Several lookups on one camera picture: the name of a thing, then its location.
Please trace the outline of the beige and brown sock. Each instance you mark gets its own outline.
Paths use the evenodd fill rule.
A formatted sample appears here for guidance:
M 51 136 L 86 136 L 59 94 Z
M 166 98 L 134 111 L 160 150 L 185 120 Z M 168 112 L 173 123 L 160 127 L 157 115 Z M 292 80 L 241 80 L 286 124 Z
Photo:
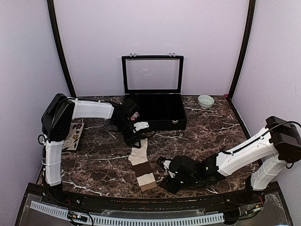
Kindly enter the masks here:
M 140 148 L 132 148 L 128 160 L 133 166 L 138 185 L 144 192 L 156 188 L 157 183 L 147 158 L 148 139 L 141 140 L 140 144 Z

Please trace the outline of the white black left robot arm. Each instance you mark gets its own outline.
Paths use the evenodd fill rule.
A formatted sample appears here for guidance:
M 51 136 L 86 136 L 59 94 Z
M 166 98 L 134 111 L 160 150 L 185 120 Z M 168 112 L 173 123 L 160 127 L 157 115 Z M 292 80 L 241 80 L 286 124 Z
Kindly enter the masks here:
M 44 180 L 49 186 L 61 184 L 61 155 L 71 122 L 78 118 L 100 118 L 110 120 L 121 132 L 129 147 L 141 147 L 138 130 L 132 117 L 138 112 L 137 104 L 126 99 L 122 104 L 55 95 L 42 115 L 42 134 L 38 143 L 45 147 Z

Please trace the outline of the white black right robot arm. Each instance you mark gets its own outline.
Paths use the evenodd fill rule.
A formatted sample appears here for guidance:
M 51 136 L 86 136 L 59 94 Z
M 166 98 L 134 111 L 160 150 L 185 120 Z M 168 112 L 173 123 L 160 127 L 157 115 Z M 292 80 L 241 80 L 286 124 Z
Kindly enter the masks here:
M 159 157 L 158 165 L 168 175 L 159 186 L 176 194 L 181 189 L 214 185 L 244 166 L 264 158 L 260 168 L 246 181 L 247 189 L 240 193 L 242 203 L 250 204 L 258 197 L 258 191 L 263 191 L 282 169 L 300 161 L 300 127 L 298 122 L 270 116 L 265 127 L 250 139 L 202 161 L 186 155 L 172 159 Z

